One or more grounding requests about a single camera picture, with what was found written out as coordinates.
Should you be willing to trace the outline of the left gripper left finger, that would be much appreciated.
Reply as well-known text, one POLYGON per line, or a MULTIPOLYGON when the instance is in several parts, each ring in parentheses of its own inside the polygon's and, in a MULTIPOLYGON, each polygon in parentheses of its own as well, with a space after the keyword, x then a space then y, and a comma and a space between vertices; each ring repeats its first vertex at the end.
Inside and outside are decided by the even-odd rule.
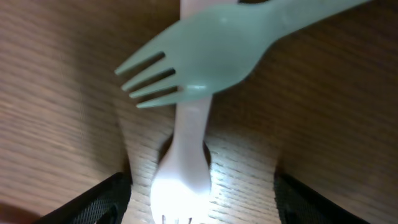
POLYGON ((35 224, 120 224, 131 198, 132 177, 117 172, 35 224))

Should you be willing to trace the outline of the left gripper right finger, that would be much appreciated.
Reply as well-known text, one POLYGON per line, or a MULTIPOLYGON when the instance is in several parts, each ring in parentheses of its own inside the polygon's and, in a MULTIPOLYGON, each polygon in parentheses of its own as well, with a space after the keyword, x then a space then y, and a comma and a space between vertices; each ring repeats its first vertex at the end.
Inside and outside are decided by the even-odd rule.
POLYGON ((274 175, 274 192, 282 224, 369 224, 288 174, 274 175))

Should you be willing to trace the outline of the white plastic fork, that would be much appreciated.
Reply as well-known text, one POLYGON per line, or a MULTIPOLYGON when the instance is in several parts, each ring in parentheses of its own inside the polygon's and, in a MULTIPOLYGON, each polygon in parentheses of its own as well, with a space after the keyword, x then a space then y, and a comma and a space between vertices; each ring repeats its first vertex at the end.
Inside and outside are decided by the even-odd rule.
POLYGON ((223 3, 172 24, 117 69, 124 72, 162 53, 164 58, 123 85, 131 98, 172 87, 178 91, 140 108, 198 100, 244 80, 280 38, 367 0, 270 0, 223 3))

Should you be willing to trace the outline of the white plastic fork vertical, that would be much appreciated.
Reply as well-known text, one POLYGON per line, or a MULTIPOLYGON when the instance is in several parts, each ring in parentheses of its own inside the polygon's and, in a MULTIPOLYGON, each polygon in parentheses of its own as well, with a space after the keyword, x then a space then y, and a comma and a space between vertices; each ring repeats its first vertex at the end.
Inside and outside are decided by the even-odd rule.
MULTIPOLYGON (((200 70, 206 79, 215 74, 211 92, 240 82, 252 69, 241 55, 241 48, 231 44, 205 58, 199 56, 200 70)), ((203 150, 211 98, 179 103, 169 150, 161 160, 151 188, 150 204, 156 223, 189 223, 206 213, 211 191, 211 177, 203 150)))

